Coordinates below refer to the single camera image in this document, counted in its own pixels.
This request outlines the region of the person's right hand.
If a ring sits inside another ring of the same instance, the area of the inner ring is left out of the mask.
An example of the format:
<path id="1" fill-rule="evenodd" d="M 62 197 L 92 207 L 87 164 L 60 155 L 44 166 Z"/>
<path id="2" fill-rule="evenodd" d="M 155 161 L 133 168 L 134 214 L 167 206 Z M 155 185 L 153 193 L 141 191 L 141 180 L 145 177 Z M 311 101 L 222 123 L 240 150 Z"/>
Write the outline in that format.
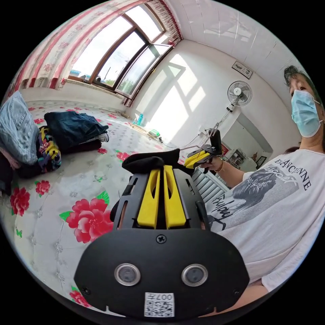
<path id="1" fill-rule="evenodd" d="M 222 158 L 214 156 L 208 161 L 208 169 L 215 172 L 220 172 L 223 168 L 223 162 L 224 161 Z"/>

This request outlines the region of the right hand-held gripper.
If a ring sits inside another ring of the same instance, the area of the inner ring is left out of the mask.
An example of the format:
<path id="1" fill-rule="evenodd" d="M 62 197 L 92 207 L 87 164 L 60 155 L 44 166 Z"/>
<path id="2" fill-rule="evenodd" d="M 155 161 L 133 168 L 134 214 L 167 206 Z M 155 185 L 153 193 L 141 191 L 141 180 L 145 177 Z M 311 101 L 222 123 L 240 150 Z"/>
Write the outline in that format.
<path id="1" fill-rule="evenodd" d="M 195 150 L 188 154 L 184 166 L 188 169 L 195 169 L 202 164 L 211 164 L 213 158 L 221 156 L 221 148 L 204 145 L 201 150 Z"/>

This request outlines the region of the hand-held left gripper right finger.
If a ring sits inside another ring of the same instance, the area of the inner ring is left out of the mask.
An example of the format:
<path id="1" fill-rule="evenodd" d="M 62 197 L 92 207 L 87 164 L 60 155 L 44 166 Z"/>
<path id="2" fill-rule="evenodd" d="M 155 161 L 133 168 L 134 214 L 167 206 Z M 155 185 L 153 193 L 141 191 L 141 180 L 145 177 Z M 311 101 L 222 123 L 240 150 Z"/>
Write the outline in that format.
<path id="1" fill-rule="evenodd" d="M 164 210 L 167 228 L 182 227 L 186 217 L 180 199 L 173 168 L 164 166 Z"/>

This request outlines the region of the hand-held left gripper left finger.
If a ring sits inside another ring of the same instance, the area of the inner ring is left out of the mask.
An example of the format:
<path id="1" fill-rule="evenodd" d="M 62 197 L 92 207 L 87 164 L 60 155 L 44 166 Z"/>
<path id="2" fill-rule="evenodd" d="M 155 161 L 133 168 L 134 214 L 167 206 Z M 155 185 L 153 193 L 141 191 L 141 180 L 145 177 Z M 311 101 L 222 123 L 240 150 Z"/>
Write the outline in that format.
<path id="1" fill-rule="evenodd" d="M 152 170 L 148 177 L 137 222 L 141 227 L 155 228 L 157 226 L 160 192 L 160 170 Z"/>

